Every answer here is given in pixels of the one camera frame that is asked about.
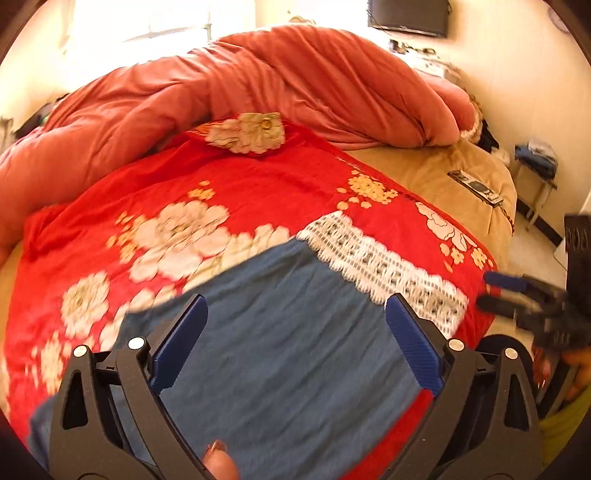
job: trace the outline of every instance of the tan bed sheet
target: tan bed sheet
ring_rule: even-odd
[[[456,219],[487,247],[500,270],[506,267],[512,233],[508,220],[499,208],[491,208],[447,176],[450,170],[468,172],[500,193],[505,199],[505,210],[513,218],[517,193],[509,171],[500,161],[464,140],[445,148],[376,147],[348,153]],[[21,254],[19,245],[0,270],[0,345],[4,342],[8,306]],[[2,385],[0,378],[0,406]]]

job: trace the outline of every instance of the human hand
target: human hand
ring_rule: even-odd
[[[534,381],[541,388],[550,378],[551,366],[541,348],[533,347],[532,351],[534,353]],[[591,347],[564,352],[562,354],[562,360],[568,365],[579,367],[573,385],[565,397],[565,400],[573,401],[583,390],[591,385]]]
[[[221,440],[216,440],[207,447],[202,461],[216,480],[240,480],[238,467],[228,455],[228,448]]]

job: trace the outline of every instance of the blue gripper pad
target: blue gripper pad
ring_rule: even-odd
[[[207,323],[207,302],[198,296],[182,312],[175,327],[158,351],[152,356],[150,387],[159,395],[174,385],[191,350]]]
[[[488,285],[504,288],[509,291],[524,293],[527,290],[527,281],[521,277],[511,277],[499,272],[486,272],[484,281]]]
[[[430,390],[433,397],[437,397],[443,388],[441,358],[417,324],[415,317],[416,314],[409,312],[396,296],[391,296],[386,302],[386,323],[402,349],[418,384]]]

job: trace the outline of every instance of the black baseboard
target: black baseboard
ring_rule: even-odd
[[[530,211],[530,208],[523,202],[521,199],[517,199],[517,212],[522,214],[523,216],[527,215],[527,212]],[[554,245],[559,246],[562,242],[562,237],[558,234],[556,230],[554,230],[550,225],[546,223],[546,221],[542,217],[538,217],[538,219],[534,222],[534,226],[544,234]]]

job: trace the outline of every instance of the yellow-green sleeve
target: yellow-green sleeve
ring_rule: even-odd
[[[544,467],[554,460],[574,435],[591,407],[591,387],[555,415],[540,421]]]

